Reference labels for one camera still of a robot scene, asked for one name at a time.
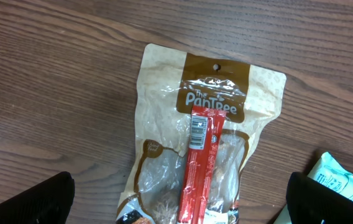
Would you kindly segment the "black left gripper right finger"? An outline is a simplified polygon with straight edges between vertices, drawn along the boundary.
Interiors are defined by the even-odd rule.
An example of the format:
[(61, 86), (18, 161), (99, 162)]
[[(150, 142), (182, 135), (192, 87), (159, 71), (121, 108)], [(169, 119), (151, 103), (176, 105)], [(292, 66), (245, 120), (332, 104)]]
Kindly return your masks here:
[(291, 174), (286, 200), (292, 224), (353, 224), (353, 201), (300, 172)]

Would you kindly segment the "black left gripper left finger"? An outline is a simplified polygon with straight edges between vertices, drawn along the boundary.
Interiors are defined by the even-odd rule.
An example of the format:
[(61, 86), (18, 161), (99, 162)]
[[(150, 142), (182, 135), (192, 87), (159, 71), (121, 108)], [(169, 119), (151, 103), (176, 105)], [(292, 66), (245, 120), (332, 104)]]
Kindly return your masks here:
[(74, 196), (74, 179), (60, 172), (0, 203), (0, 224), (65, 224)]

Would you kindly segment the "teal wet wipes pack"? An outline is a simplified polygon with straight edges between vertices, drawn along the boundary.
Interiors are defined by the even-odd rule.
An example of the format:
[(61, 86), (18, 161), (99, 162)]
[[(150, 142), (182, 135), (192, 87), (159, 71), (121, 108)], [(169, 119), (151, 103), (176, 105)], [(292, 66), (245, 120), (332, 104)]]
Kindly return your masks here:
[[(353, 201), (353, 174), (346, 171), (330, 153), (323, 153), (310, 172), (304, 175)], [(274, 224), (292, 224), (287, 205)]]

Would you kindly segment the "red stick sachet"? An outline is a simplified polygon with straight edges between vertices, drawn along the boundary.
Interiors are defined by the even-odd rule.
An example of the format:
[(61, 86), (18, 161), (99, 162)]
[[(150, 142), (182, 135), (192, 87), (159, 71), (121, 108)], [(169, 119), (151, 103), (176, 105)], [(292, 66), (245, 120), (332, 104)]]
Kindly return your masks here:
[(178, 223), (204, 222), (219, 139), (227, 112), (200, 106), (192, 107), (190, 141)]

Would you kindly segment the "beige Pantree snack pouch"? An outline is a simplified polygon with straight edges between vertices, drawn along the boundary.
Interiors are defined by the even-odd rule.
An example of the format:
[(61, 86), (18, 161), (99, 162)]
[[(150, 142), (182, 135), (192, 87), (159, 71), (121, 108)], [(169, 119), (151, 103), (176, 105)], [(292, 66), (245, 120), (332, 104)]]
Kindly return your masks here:
[(204, 222), (237, 223), (242, 170), (263, 128), (281, 113), (286, 80), (267, 68), (147, 45), (137, 79), (135, 162), (116, 222), (178, 223), (188, 148), (206, 135), (191, 117), (200, 106), (226, 112), (213, 136), (218, 153)]

